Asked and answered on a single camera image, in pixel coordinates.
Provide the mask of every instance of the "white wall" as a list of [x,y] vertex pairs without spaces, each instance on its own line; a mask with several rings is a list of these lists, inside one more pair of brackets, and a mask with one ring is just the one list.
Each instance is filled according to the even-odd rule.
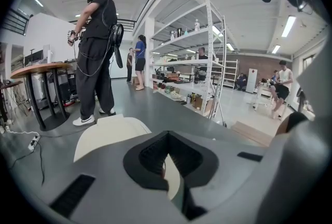
[[[29,55],[31,49],[37,52],[44,45],[50,45],[52,62],[63,62],[74,58],[73,47],[67,43],[67,32],[73,30],[75,25],[61,19],[39,13],[29,20],[26,30],[24,56]],[[75,42],[76,56],[78,55],[78,41]]]

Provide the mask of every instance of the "black shorts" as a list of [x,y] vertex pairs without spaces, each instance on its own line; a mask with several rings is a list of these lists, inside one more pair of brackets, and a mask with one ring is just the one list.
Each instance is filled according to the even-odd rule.
[[285,100],[288,95],[289,95],[289,89],[288,87],[284,85],[274,85],[275,86],[275,91],[278,94],[278,98]]
[[135,64],[135,71],[144,71],[145,58],[138,58]]

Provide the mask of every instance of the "bottle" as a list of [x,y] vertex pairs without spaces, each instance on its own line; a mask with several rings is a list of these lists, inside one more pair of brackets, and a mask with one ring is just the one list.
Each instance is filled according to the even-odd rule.
[[198,19],[195,21],[195,31],[199,31],[200,27],[199,27],[199,22]]

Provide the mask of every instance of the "table leg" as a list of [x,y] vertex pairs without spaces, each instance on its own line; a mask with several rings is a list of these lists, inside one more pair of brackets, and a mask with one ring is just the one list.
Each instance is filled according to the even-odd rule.
[[46,72],[43,73],[43,81],[44,81],[44,88],[45,88],[46,100],[47,100],[48,107],[50,108],[51,114],[53,116],[55,116],[56,114],[54,112],[50,92],[48,90],[48,81],[47,81],[47,73]]
[[61,92],[60,92],[60,87],[59,87],[58,69],[57,68],[53,69],[53,78],[54,78],[54,88],[56,90],[56,95],[57,95],[57,98],[58,98],[58,104],[59,104],[61,114],[65,119],[67,119],[67,113],[64,110],[62,97],[61,97]]
[[26,82],[27,82],[27,89],[29,91],[30,94],[30,99],[31,99],[31,104],[35,113],[35,116],[37,118],[37,121],[40,125],[40,129],[45,129],[45,124],[42,120],[42,117],[40,116],[40,112],[37,106],[37,102],[36,102],[36,98],[35,98],[35,93],[33,92],[33,86],[32,86],[32,78],[31,78],[31,74],[27,74],[26,75]]

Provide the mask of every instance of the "fluorescent light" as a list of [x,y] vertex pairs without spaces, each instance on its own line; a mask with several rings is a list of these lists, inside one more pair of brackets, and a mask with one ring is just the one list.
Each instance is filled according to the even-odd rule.
[[289,32],[292,29],[292,26],[294,25],[295,20],[296,20],[296,17],[294,17],[294,16],[289,16],[288,17],[286,27],[285,27],[284,32],[282,33],[281,37],[287,37],[288,36]]
[[231,51],[234,51],[234,48],[231,44],[226,44],[226,46],[228,47],[228,49],[230,49]]
[[41,2],[39,2],[38,0],[34,0],[37,2],[37,4],[39,4],[41,7],[43,7],[43,5],[41,4]]
[[274,50],[272,51],[272,53],[278,52],[279,48],[280,48],[280,45],[276,45],[275,48],[274,48]]
[[218,30],[218,29],[216,28],[216,26],[212,26],[212,30],[213,30],[213,32],[214,32],[215,34],[217,34],[218,36],[223,37],[223,34],[220,33],[220,30]]

